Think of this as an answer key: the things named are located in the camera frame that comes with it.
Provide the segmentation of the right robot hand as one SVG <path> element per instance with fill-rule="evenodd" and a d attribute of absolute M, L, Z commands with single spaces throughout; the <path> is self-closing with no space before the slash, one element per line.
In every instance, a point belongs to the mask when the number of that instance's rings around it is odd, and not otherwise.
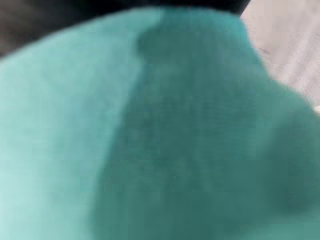
<path fill-rule="evenodd" d="M 240 16 L 247 0 L 2 0 L 0 55 L 105 14 L 139 7 L 208 7 Z"/>

